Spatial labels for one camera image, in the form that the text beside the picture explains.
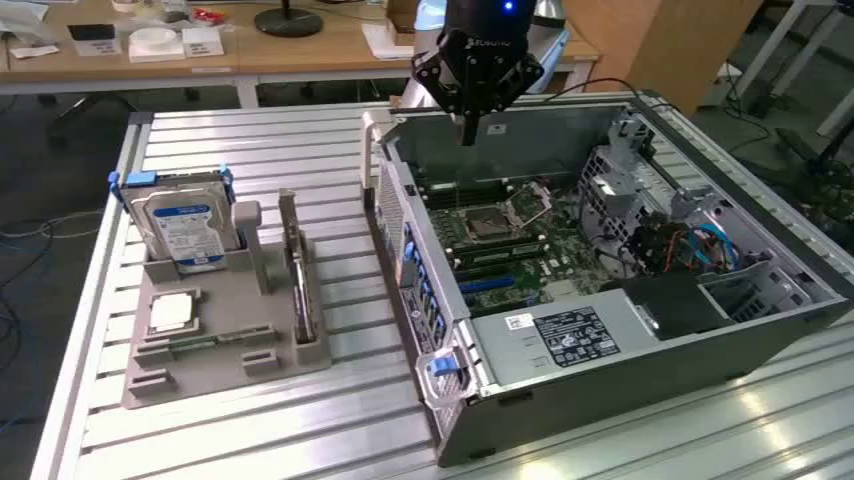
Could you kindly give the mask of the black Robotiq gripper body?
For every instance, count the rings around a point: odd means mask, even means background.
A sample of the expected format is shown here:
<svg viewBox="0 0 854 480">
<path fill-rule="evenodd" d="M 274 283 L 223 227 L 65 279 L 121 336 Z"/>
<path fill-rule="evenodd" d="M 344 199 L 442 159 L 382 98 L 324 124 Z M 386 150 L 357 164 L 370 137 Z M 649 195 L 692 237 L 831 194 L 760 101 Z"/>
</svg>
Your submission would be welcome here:
<svg viewBox="0 0 854 480">
<path fill-rule="evenodd" d="M 446 64 L 462 68 L 520 62 L 529 51 L 534 11 L 536 1 L 449 1 L 438 43 Z"/>
</svg>

